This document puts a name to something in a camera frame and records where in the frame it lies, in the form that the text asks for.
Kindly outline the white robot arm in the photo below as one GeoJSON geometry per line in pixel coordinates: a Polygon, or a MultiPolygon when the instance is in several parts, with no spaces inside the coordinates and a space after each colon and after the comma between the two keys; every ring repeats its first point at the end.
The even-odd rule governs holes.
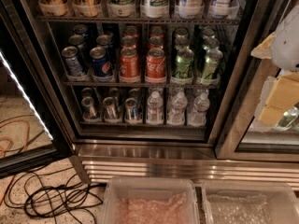
{"type": "Polygon", "coordinates": [[[264,126],[274,127],[283,113],[299,102],[299,6],[296,5],[276,31],[269,35],[250,54],[270,60],[283,71],[280,77],[269,77],[262,89],[255,112],[264,126]]]}

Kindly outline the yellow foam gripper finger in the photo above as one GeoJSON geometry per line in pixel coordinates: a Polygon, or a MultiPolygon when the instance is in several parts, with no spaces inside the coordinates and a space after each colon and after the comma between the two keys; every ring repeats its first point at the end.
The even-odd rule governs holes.
{"type": "Polygon", "coordinates": [[[262,125],[274,127],[283,114],[299,102],[299,73],[285,72],[268,77],[263,84],[254,117],[262,125]]]}
{"type": "Polygon", "coordinates": [[[273,42],[274,34],[270,34],[261,44],[254,48],[250,55],[258,59],[270,59],[271,58],[271,45],[273,42]]]}

